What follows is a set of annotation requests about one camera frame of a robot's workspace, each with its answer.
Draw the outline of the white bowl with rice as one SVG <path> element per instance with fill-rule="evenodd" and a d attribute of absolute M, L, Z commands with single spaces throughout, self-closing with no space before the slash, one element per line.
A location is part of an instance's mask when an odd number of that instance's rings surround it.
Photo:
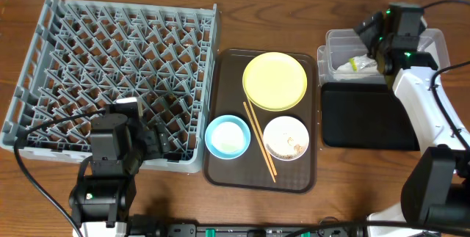
<path fill-rule="evenodd" d="M 308 150 L 310 135 L 305 125 L 295 117 L 280 116 L 269 121 L 263 131 L 268 153 L 281 161 L 294 161 Z"/>

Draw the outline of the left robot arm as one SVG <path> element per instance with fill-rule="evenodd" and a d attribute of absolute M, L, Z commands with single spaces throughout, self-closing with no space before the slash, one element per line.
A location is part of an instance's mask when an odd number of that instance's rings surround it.
<path fill-rule="evenodd" d="M 154 218 L 129 214 L 143 162 L 170 151 L 163 126 L 147 125 L 137 99 L 121 99 L 91 121 L 90 145 L 92 154 L 80 164 L 69 197 L 74 235 L 165 236 L 165 226 Z"/>

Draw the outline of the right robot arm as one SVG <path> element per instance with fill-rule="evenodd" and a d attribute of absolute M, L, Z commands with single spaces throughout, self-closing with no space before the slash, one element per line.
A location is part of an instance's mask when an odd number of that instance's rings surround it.
<path fill-rule="evenodd" d="M 429 53 L 439 69 L 450 66 L 444 35 L 438 29 L 424 31 L 419 40 L 418 51 L 419 53 Z M 435 72 L 428 67 L 400 69 L 393 78 L 391 89 L 406 110 L 419 142 L 422 156 L 424 156 L 426 149 L 437 145 L 447 145 L 451 149 L 463 153 L 465 147 L 458 140 L 456 134 L 452 137 L 452 129 L 435 102 L 430 89 L 431 78 Z M 437 93 L 452 122 L 461 128 L 462 137 L 469 143 L 469 131 L 460 121 L 445 92 L 441 88 L 437 90 Z M 400 204 L 397 203 L 384 211 L 369 215 L 367 221 L 405 222 L 401 204 L 404 204 L 404 200 L 400 200 Z M 366 229 L 369 236 L 415 236 L 422 232 L 422 230 L 399 229 L 398 227 L 368 226 Z"/>

